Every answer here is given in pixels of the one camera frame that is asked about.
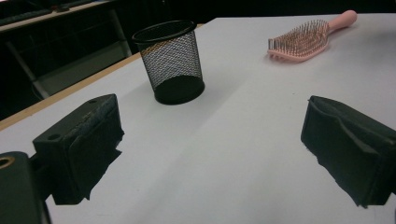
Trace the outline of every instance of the black mesh pen holder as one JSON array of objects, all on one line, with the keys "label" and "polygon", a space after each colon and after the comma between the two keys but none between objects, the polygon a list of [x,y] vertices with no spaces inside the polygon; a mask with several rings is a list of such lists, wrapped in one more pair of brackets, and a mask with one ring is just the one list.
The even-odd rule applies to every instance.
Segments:
[{"label": "black mesh pen holder", "polygon": [[192,21],[168,21],[143,29],[132,37],[159,103],[183,104],[205,89],[195,27]]}]

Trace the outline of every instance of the pink hairbrush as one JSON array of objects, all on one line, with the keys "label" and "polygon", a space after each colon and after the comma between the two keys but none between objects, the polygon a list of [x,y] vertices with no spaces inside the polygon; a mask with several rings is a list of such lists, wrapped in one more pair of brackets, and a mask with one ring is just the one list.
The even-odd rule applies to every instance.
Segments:
[{"label": "pink hairbrush", "polygon": [[274,58],[298,63],[306,61],[326,49],[330,31],[348,27],[357,18],[355,11],[348,10],[329,22],[323,20],[306,22],[285,35],[268,39],[267,52]]}]

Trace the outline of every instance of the tabletop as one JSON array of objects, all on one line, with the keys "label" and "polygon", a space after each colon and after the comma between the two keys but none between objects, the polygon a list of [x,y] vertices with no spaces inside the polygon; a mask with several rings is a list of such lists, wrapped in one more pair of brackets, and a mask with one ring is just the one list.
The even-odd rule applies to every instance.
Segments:
[{"label": "tabletop", "polygon": [[274,61],[268,38],[334,15],[218,18],[195,33],[205,91],[161,105],[141,59],[0,132],[0,152],[32,141],[79,105],[116,93],[122,154],[89,201],[53,223],[394,223],[396,198],[358,207],[300,140],[311,95],[396,129],[396,15],[360,14],[304,63]]}]

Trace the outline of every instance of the pink handle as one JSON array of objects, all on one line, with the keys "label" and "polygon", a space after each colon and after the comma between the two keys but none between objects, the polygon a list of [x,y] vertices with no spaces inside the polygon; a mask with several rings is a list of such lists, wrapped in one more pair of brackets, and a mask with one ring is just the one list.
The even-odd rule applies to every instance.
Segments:
[{"label": "pink handle", "polygon": [[353,10],[348,10],[343,14],[337,16],[336,18],[329,21],[330,30],[336,30],[340,28],[344,28],[353,24],[358,18],[358,14],[356,14]]}]

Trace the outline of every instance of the hairbrush bristles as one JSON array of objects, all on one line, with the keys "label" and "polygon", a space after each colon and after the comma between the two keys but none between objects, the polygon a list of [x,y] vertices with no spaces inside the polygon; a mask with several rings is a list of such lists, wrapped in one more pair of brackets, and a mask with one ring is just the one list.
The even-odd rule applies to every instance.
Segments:
[{"label": "hairbrush bristles", "polygon": [[330,22],[306,22],[285,35],[268,39],[268,54],[295,62],[306,61],[326,49],[330,30],[346,27],[356,19],[356,12],[349,10]]}]

